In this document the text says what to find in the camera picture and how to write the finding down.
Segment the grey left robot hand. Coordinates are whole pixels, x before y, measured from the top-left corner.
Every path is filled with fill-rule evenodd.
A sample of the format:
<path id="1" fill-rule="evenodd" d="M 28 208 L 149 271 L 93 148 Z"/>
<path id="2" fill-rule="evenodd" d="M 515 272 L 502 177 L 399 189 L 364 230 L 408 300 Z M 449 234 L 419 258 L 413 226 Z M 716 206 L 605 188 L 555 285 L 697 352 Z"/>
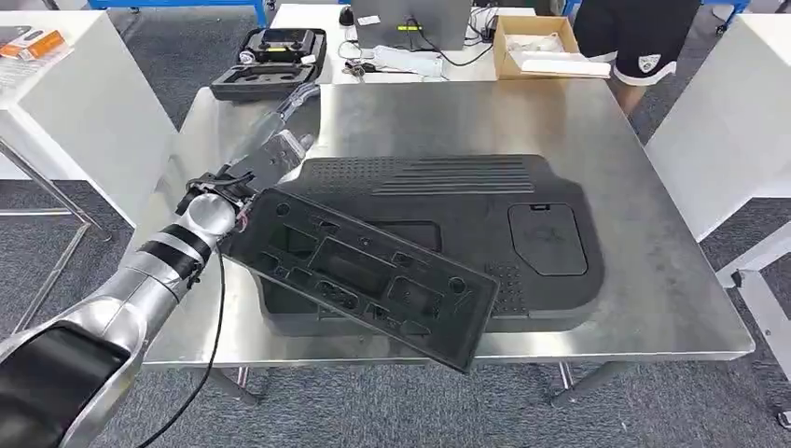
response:
<path id="1" fill-rule="evenodd" d="M 261 191 L 274 187 L 284 176 L 300 167 L 315 137 L 306 133 L 295 136 L 282 130 L 258 149 L 235 161 L 227 174 L 239 182 L 229 187 L 232 196 L 249 200 Z"/>

